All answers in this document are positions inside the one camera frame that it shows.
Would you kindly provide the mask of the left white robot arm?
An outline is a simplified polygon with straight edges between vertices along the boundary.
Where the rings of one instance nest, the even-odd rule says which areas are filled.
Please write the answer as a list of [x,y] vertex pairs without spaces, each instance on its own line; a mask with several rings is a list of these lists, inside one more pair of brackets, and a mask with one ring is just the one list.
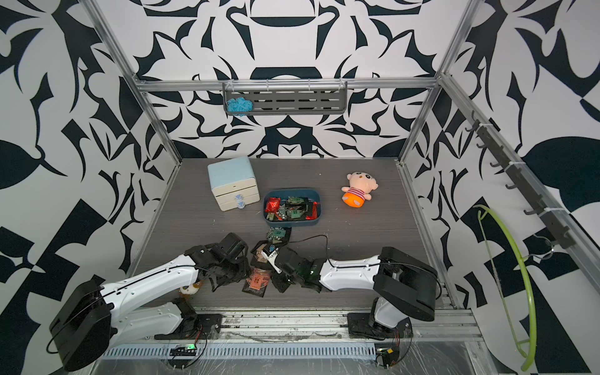
[[51,322],[51,344],[67,372],[95,362],[117,345],[146,337],[194,338],[203,329],[183,298],[162,306],[149,303],[180,288],[209,280],[213,289],[249,275],[248,245],[230,233],[220,242],[197,245],[137,276],[100,285],[86,281],[75,288]]

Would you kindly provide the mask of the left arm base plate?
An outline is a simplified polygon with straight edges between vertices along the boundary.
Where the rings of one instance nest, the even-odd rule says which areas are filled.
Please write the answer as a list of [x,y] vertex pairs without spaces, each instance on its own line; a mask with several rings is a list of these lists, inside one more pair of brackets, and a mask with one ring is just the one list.
[[155,340],[192,340],[200,334],[200,338],[212,339],[220,334],[223,321],[222,314],[202,313],[196,317],[186,317],[181,324],[170,334],[157,334]]

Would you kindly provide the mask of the pink label black tea bag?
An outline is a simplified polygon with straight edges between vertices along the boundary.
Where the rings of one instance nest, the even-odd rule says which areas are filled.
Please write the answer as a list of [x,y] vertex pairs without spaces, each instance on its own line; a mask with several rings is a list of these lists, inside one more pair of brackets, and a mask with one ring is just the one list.
[[242,291],[246,294],[254,295],[263,298],[270,283],[271,272],[253,268],[250,275],[246,278]]

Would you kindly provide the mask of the small red tea bag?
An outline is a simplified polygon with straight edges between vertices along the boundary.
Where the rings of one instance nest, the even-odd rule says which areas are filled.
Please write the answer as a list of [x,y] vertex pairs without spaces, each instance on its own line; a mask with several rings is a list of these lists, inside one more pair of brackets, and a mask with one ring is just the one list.
[[281,205],[281,199],[277,197],[270,197],[267,199],[267,204],[265,206],[265,212],[267,214],[277,213]]

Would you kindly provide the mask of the teal label black tea bag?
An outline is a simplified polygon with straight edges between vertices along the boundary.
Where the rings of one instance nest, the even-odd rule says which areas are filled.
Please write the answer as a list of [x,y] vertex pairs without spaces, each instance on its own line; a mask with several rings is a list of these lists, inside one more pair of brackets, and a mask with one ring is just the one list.
[[288,220],[303,220],[309,211],[309,199],[306,197],[288,197],[285,212]]

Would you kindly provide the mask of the teal plastic storage box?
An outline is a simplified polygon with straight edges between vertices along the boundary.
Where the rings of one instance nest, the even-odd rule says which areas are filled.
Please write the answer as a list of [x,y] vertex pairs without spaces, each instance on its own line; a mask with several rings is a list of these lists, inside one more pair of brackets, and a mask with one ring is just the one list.
[[[285,201],[288,197],[306,197],[309,199],[309,210],[312,206],[313,202],[320,203],[319,205],[319,217],[316,220],[306,220],[306,217],[303,220],[288,220],[285,212]],[[281,205],[277,213],[267,214],[265,212],[265,206],[267,204],[267,199],[270,197],[277,197],[281,199]],[[279,228],[299,228],[299,227],[307,227],[316,225],[321,216],[321,198],[317,191],[309,188],[283,188],[277,189],[269,192],[266,197],[263,199],[262,203],[262,216],[264,220],[271,227],[279,227]]]

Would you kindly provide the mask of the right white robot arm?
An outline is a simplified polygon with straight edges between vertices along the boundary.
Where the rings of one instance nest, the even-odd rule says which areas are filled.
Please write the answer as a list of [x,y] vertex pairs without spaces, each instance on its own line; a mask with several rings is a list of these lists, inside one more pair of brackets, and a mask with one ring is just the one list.
[[408,254],[384,247],[381,254],[365,259],[309,260],[290,248],[267,256],[277,275],[290,284],[320,293],[340,290],[372,290],[378,294],[372,309],[374,324],[392,329],[407,318],[431,322],[438,298],[438,272]]

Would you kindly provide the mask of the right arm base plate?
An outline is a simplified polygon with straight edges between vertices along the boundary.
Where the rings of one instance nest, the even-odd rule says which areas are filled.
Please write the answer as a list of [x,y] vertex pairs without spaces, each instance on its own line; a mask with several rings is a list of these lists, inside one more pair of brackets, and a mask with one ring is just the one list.
[[409,318],[401,320],[394,328],[376,323],[368,313],[351,312],[347,316],[350,338],[365,338],[383,341],[392,338],[413,338],[413,327]]

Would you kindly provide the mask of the yellow label black tea bag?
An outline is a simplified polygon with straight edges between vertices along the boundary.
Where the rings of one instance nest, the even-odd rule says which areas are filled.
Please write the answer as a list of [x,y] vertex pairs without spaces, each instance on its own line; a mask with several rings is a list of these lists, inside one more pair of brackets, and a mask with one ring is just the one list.
[[268,249],[270,242],[264,240],[257,242],[255,247],[251,251],[250,266],[260,270],[273,271],[273,267],[269,263],[267,257],[263,254],[265,249]]

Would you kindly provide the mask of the green tea bag top pile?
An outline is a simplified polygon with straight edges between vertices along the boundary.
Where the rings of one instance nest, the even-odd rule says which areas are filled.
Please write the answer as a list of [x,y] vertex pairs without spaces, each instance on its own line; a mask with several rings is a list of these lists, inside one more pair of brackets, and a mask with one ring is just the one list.
[[286,244],[292,234],[291,227],[271,227],[267,232],[267,241],[272,244]]

